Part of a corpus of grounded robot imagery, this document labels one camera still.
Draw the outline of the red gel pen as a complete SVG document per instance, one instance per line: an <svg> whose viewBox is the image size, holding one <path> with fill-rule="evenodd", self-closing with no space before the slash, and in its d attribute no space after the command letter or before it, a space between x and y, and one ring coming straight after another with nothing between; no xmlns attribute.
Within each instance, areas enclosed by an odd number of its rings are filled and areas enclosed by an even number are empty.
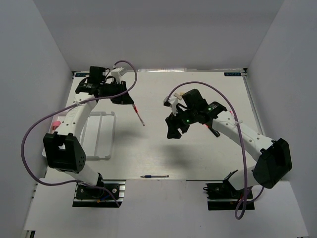
<svg viewBox="0 0 317 238"><path fill-rule="evenodd" d="M135 111L137 117L139 118L139 120L140 120L142 126L145 126L145 123L144 123L144 121L142 120L142 118L141 118L141 116L140 116L140 114L139 114L139 112L138 112L137 107L135 106L135 104L133 104L132 107L133 107L133 109L134 109L134 111Z"/></svg>

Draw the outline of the pink cap clear tube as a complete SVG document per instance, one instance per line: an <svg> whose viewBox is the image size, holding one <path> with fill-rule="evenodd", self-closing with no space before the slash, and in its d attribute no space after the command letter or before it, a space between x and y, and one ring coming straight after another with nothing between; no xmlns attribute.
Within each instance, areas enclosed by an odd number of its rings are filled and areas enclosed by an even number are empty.
<svg viewBox="0 0 317 238"><path fill-rule="evenodd" d="M51 124L51 132L54 132L61 125L61 121L56 120Z"/></svg>

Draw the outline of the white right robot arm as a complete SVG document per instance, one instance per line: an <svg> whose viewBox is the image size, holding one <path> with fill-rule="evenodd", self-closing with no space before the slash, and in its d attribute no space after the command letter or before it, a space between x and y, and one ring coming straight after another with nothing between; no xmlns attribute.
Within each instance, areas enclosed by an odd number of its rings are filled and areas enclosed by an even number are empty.
<svg viewBox="0 0 317 238"><path fill-rule="evenodd" d="M163 104L172 110L165 119L168 139L179 139L190 125L200 123L244 147L255 160L256 164L248 167L246 172L235 170L223 180L223 190L228 197L236 197L245 186L261 185L271 189L291 171L292 161L286 140L273 140L242 122L236 122L225 106L216 101L207 103L199 90L192 89L182 96L174 94L166 97Z"/></svg>

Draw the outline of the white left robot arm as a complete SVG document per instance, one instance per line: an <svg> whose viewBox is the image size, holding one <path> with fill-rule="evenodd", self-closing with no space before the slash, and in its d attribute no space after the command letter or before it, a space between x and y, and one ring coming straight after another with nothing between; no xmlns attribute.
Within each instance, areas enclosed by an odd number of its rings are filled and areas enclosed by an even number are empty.
<svg viewBox="0 0 317 238"><path fill-rule="evenodd" d="M112 70L91 66L89 75L82 79L75 89L74 107L53 133L44 136L44 150L48 166L71 175L77 182L88 184L87 191L94 198L104 194L101 174L86 164L86 154L79 137L94 107L101 97L109 98L118 105L134 105L127 92L126 82L121 78L126 73L124 67Z"/></svg>

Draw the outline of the orange cap black highlighter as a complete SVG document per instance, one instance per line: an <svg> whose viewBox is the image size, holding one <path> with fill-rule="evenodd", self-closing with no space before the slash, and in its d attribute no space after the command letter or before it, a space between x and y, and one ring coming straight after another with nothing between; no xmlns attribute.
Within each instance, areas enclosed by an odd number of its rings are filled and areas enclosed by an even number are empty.
<svg viewBox="0 0 317 238"><path fill-rule="evenodd" d="M208 130L215 136L215 137L220 137L220 133L217 130L214 130L212 127L206 125L206 127L208 128Z"/></svg>

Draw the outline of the blue ballpoint pen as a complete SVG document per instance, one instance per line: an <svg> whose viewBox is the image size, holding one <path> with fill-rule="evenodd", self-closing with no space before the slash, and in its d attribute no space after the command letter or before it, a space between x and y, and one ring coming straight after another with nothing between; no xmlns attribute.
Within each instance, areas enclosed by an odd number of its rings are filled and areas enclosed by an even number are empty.
<svg viewBox="0 0 317 238"><path fill-rule="evenodd" d="M142 175L140 178L144 179L158 179L158 178L168 178L169 175Z"/></svg>

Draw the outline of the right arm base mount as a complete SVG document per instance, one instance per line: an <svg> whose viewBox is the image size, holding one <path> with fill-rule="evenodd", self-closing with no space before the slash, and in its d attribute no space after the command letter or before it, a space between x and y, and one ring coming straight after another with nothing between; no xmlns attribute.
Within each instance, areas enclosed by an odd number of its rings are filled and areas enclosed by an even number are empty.
<svg viewBox="0 0 317 238"><path fill-rule="evenodd" d="M225 183L206 183L203 188L207 195L209 211L234 211L241 201L239 210L243 208L244 189L235 190Z"/></svg>

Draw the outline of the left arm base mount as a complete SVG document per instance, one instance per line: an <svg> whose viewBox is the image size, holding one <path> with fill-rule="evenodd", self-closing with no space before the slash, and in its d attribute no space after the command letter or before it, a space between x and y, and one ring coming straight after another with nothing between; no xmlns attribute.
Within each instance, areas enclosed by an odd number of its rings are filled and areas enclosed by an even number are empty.
<svg viewBox="0 0 317 238"><path fill-rule="evenodd" d="M115 198L119 206L117 206L112 196L104 190L92 189L82 184L77 184L72 207L82 208L118 208L122 204L126 181L110 181L104 180L104 188L106 188Z"/></svg>

